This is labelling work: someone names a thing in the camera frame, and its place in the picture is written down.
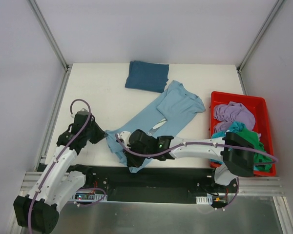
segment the green cloth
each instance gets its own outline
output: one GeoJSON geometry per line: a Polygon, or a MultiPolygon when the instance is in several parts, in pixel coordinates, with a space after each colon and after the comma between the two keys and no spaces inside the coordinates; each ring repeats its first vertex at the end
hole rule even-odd
{"type": "MultiPolygon", "coordinates": [[[[243,128],[243,130],[241,132],[238,132],[237,134],[240,137],[243,137],[249,143],[251,143],[255,149],[266,152],[264,150],[264,145],[261,142],[259,142],[258,135],[256,132],[250,131],[247,128],[243,128]]],[[[270,157],[266,157],[257,153],[254,154],[254,163],[271,161],[272,159],[270,157]]],[[[262,172],[269,172],[270,168],[272,167],[272,164],[258,165],[256,167],[258,168],[258,170],[262,172]]]]}

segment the gray wall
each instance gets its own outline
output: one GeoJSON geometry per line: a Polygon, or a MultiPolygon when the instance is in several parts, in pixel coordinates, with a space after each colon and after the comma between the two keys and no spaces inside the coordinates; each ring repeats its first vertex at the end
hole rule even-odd
{"type": "Polygon", "coordinates": [[[238,65],[276,0],[37,0],[65,59],[238,65]]]}
{"type": "Polygon", "coordinates": [[[242,73],[249,95],[266,99],[279,175],[293,214],[293,0],[288,0],[242,73]]]}
{"type": "Polygon", "coordinates": [[[0,234],[32,170],[63,77],[25,0],[0,0],[0,234]]]}

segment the metal floor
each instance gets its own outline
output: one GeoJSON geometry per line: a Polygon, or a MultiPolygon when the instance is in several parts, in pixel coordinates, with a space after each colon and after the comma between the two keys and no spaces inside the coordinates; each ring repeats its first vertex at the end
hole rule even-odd
{"type": "Polygon", "coordinates": [[[67,204],[52,234],[282,234],[272,197],[238,196],[225,211],[209,211],[193,204],[67,204]]]}

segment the red tray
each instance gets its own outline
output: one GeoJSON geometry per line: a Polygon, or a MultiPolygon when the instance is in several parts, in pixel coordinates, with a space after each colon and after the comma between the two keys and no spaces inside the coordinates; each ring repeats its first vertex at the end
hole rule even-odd
{"type": "MultiPolygon", "coordinates": [[[[266,102],[262,97],[253,97],[238,94],[229,94],[214,91],[211,94],[210,104],[210,135],[214,133],[214,126],[219,123],[218,120],[214,119],[214,107],[219,104],[229,104],[230,101],[239,102],[245,105],[245,107],[253,113],[256,119],[256,123],[253,131],[260,133],[260,142],[264,144],[264,148],[268,154],[273,155],[272,148],[272,137],[270,134],[268,111],[266,102]]],[[[219,163],[210,162],[211,167],[219,167],[219,163]]],[[[269,172],[254,171],[256,176],[276,176],[276,168],[273,164],[269,172]]]]}

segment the clothing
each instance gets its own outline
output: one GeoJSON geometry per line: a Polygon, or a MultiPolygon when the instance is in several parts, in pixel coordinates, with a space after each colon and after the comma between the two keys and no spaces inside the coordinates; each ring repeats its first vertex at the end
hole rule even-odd
{"type": "Polygon", "coordinates": [[[253,130],[255,125],[254,115],[242,103],[233,101],[229,102],[228,105],[215,106],[214,118],[221,121],[214,126],[214,132],[227,130],[234,121],[244,123],[249,130],[253,130]]]}
{"type": "MultiPolygon", "coordinates": [[[[254,149],[266,152],[264,150],[264,145],[259,142],[258,136],[256,132],[250,131],[247,128],[244,128],[241,132],[237,133],[240,137],[243,137],[245,140],[247,140],[249,143],[251,143],[254,146],[254,149]]],[[[272,159],[270,157],[263,156],[261,154],[254,154],[254,163],[257,162],[271,162],[272,159]]],[[[262,172],[268,172],[270,168],[272,167],[272,164],[265,164],[265,165],[258,165],[258,170],[262,172]]]]}
{"type": "MultiPolygon", "coordinates": [[[[127,159],[122,151],[122,147],[116,142],[116,133],[122,131],[133,133],[136,129],[141,129],[153,137],[163,135],[176,136],[197,113],[204,111],[205,107],[202,100],[197,95],[187,91],[182,83],[174,80],[158,98],[123,127],[114,131],[107,130],[107,144],[111,152],[119,157],[120,162],[126,165],[127,159]],[[164,119],[167,121],[160,125],[159,123],[164,119]]],[[[145,159],[143,165],[139,168],[130,167],[130,172],[136,173],[151,160],[145,159]]]]}
{"type": "Polygon", "coordinates": [[[125,87],[162,93],[168,81],[169,65],[131,61],[125,87]]]}
{"type": "MultiPolygon", "coordinates": [[[[241,123],[241,122],[238,122],[238,121],[235,121],[233,122],[230,127],[228,128],[227,131],[220,131],[218,133],[214,133],[211,138],[219,138],[219,137],[224,137],[226,135],[226,132],[232,132],[232,133],[238,133],[238,132],[241,132],[243,129],[245,129],[246,126],[244,123],[241,123]]],[[[213,162],[217,162],[219,164],[222,164],[223,162],[221,161],[217,161],[217,160],[214,160],[214,159],[211,159],[211,161],[213,162]]],[[[256,166],[254,166],[254,170],[255,171],[259,171],[258,168],[256,166]]]]}

